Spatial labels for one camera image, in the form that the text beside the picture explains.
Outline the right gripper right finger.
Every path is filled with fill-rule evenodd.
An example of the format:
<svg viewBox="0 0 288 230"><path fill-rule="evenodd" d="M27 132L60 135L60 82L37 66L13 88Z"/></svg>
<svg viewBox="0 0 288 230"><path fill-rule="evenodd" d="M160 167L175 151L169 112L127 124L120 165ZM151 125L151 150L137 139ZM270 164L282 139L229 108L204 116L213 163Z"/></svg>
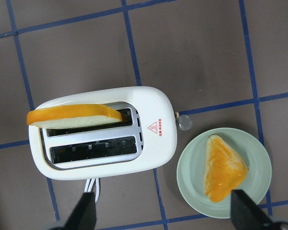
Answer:
<svg viewBox="0 0 288 230"><path fill-rule="evenodd" d="M243 190L231 191L230 219L236 230L269 230L273 225Z"/></svg>

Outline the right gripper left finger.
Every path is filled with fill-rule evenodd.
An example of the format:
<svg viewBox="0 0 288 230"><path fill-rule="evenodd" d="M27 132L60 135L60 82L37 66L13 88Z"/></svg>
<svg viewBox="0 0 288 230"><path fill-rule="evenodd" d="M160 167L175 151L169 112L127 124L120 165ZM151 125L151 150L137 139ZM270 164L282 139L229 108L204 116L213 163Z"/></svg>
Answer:
<svg viewBox="0 0 288 230"><path fill-rule="evenodd" d="M79 202L64 224L64 230L94 230L96 203L94 192L83 193Z"/></svg>

